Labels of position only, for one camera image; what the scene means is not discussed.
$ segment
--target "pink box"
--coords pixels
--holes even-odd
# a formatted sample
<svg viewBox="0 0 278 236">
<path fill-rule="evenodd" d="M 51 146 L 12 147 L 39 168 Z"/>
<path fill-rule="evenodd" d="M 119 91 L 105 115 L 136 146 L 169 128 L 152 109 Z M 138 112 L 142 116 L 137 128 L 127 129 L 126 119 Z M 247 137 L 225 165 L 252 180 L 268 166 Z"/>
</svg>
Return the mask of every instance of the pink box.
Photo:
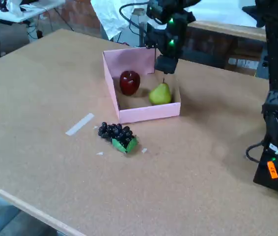
<svg viewBox="0 0 278 236">
<path fill-rule="evenodd" d="M 120 123 L 179 116 L 181 99 L 174 75 L 166 75 L 165 82 L 172 94 L 172 103 L 152 106 L 149 92 L 162 82 L 164 74 L 154 70 L 155 51 L 146 48 L 129 48 L 103 52 L 105 80 Z M 120 92 L 119 77 L 125 70 L 140 74 L 140 87 L 132 96 Z"/>
</svg>

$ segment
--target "white table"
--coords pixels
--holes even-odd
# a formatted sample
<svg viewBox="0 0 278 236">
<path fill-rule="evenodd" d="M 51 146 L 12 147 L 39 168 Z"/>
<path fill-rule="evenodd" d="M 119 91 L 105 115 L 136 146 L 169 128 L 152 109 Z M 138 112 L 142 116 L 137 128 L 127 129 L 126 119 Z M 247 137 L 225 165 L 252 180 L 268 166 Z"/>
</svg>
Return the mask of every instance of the white table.
<svg viewBox="0 0 278 236">
<path fill-rule="evenodd" d="M 23 12 L 23 16 L 17 17 L 11 12 L 2 12 L 0 11 L 0 20 L 11 21 L 15 23 L 21 23 L 25 20 L 30 21 L 30 24 L 27 28 L 27 32 L 29 34 L 29 41 L 34 41 L 34 38 L 37 37 L 35 24 L 33 22 L 33 17 L 38 16 L 45 11 L 58 7 L 65 3 L 65 0 L 40 0 L 38 2 L 34 2 L 31 4 L 25 4 L 24 9 L 26 11 Z"/>
</svg>

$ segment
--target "grape cluster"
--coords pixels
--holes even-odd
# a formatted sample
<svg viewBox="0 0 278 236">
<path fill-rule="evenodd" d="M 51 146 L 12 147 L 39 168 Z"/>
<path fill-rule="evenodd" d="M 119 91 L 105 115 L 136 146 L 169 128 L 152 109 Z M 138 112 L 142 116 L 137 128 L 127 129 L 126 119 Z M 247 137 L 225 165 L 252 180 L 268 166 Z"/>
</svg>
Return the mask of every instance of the grape cluster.
<svg viewBox="0 0 278 236">
<path fill-rule="evenodd" d="M 106 122 L 102 123 L 98 135 L 109 142 L 112 142 L 112 139 L 116 139 L 124 148 L 127 148 L 129 142 L 134 138 L 129 126 L 123 128 L 121 124 L 108 125 Z"/>
</svg>

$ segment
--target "green leaf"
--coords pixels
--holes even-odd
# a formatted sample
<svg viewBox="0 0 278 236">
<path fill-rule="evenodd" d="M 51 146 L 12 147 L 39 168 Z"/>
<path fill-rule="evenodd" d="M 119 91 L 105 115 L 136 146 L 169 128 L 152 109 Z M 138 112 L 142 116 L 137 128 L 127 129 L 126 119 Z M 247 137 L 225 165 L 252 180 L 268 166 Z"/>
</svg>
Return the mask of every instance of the green leaf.
<svg viewBox="0 0 278 236">
<path fill-rule="evenodd" d="M 113 143 L 113 147 L 115 147 L 117 150 L 123 153 L 127 153 L 126 149 L 123 147 L 122 144 L 120 144 L 119 141 L 117 141 L 116 139 L 112 139 L 112 143 Z"/>
<path fill-rule="evenodd" d="M 132 149 L 135 148 L 135 146 L 137 146 L 138 144 L 138 141 L 137 139 L 134 137 L 129 143 L 128 143 L 128 146 L 127 146 L 127 152 L 130 152 Z"/>
</svg>

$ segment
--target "table edge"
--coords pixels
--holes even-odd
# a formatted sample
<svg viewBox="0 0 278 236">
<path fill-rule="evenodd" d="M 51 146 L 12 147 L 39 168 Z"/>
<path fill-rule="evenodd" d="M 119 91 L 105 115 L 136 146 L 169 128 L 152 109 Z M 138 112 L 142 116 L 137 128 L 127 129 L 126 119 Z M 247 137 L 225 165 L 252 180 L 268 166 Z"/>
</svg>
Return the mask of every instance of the table edge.
<svg viewBox="0 0 278 236">
<path fill-rule="evenodd" d="M 9 203 L 14 205 L 15 207 L 19 208 L 20 210 L 28 213 L 29 215 L 33 216 L 34 218 L 44 222 L 45 224 L 59 230 L 66 235 L 73 235 L 73 236 L 85 236 L 81 232 L 75 230 L 74 228 L 62 223 L 61 221 L 51 217 L 50 215 L 42 212 L 41 210 L 31 206 L 30 204 L 18 199 L 17 197 L 12 196 L 11 194 L 5 192 L 4 190 L 0 189 L 0 197 L 4 200 L 7 200 Z"/>
</svg>

